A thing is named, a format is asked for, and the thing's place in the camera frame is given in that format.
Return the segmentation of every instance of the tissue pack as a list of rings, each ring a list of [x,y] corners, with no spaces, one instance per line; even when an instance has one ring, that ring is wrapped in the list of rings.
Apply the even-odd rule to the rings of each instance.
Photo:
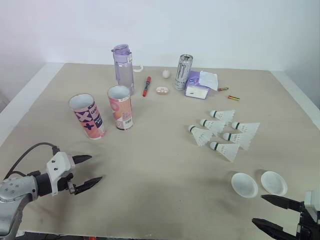
[[[206,99],[210,90],[210,87],[200,85],[200,72],[190,71],[188,79],[185,84],[184,95],[187,97]]]

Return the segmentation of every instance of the small white bowl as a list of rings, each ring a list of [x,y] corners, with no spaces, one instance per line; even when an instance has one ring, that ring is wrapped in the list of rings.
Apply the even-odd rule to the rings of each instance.
[[[232,176],[231,185],[234,191],[244,198],[254,198],[258,194],[256,181],[243,172],[238,172]]]
[[[266,171],[262,174],[261,183],[264,189],[273,195],[283,196],[288,191],[286,181],[274,171]]]

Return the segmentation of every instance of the water bottle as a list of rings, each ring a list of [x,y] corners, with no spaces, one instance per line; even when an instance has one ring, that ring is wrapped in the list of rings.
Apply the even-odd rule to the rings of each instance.
[[[132,53],[128,44],[115,46],[113,52],[115,79],[119,86],[126,86],[130,90],[130,95],[135,92],[134,72],[132,68]]]

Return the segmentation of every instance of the white paper cup with pink pattern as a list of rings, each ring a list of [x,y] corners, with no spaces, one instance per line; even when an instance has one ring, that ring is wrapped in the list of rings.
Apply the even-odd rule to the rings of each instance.
[[[93,96],[87,93],[77,94],[69,100],[69,107],[89,139],[97,140],[105,135],[104,123]]]
[[[116,128],[120,130],[131,128],[134,122],[130,90],[126,86],[113,86],[108,90],[108,97]]]

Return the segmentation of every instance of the green band on shuttlecock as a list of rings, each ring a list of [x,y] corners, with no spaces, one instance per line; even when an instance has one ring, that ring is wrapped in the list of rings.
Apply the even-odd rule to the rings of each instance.
[[[193,126],[193,127],[190,128],[190,133],[191,133],[191,130],[192,130],[193,128],[195,128],[195,127],[196,127],[196,126]]]

